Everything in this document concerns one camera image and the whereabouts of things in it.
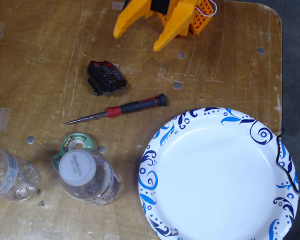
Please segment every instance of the gray floor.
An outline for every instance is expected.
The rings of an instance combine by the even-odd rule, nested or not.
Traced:
[[[300,0],[252,0],[274,9],[282,19],[282,127],[283,142],[292,156],[300,187]],[[284,240],[300,240],[300,204]]]

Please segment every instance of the water bottle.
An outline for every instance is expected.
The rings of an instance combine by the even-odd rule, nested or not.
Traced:
[[[41,177],[31,163],[15,158],[0,148],[0,197],[23,201],[36,192]]]
[[[82,148],[63,155],[59,163],[60,182],[74,199],[106,205],[118,198],[121,181],[111,164],[99,152]]]

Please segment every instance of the paper plate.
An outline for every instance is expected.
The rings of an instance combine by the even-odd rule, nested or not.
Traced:
[[[185,112],[147,146],[138,188],[145,217],[162,240],[281,240],[298,196],[276,165],[276,136],[228,108]],[[298,187],[280,143],[279,163]]]

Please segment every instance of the cable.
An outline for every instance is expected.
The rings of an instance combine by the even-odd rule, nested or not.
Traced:
[[[275,163],[276,163],[276,164],[277,164],[277,165],[285,172],[286,176],[287,176],[288,179],[289,179],[289,183],[291,184],[291,186],[292,186],[294,192],[295,192],[295,193],[299,196],[299,198],[300,198],[300,192],[299,192],[298,189],[296,188],[296,185],[295,185],[294,181],[292,180],[292,178],[291,178],[289,172],[288,172],[283,166],[281,166],[281,165],[279,164],[279,157],[280,157],[280,143],[279,143],[279,140],[280,140],[280,138],[281,138],[281,141],[282,141],[282,135],[278,135],[278,136],[276,137],[276,144],[278,145],[278,153],[277,153],[277,155],[276,155]]]
[[[206,14],[204,14],[204,13],[201,11],[201,9],[200,9],[198,6],[195,7],[195,9],[197,9],[197,10],[201,13],[201,15],[203,15],[203,16],[205,16],[205,17],[212,17],[212,16],[214,16],[214,15],[217,13],[217,11],[218,11],[217,4],[216,4],[213,0],[209,0],[209,1],[215,6],[214,13],[211,14],[211,15],[206,15]]]

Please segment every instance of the screwdriver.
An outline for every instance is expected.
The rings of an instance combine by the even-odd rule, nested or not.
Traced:
[[[86,121],[90,121],[93,119],[100,119],[100,118],[104,118],[104,117],[115,118],[121,114],[129,114],[129,113],[137,112],[140,110],[150,109],[150,108],[155,108],[155,107],[160,107],[160,106],[165,106],[165,105],[167,105],[167,100],[166,100],[166,96],[162,93],[158,96],[155,96],[155,97],[152,97],[149,99],[145,99],[145,100],[141,100],[141,101],[134,101],[131,103],[127,103],[127,104],[115,106],[115,107],[108,107],[106,109],[106,111],[104,111],[104,112],[100,112],[100,113],[93,114],[90,116],[84,116],[84,117],[81,117],[81,118],[73,120],[73,121],[65,122],[64,124],[67,124],[67,125],[68,124],[77,124],[77,123],[86,122]]]

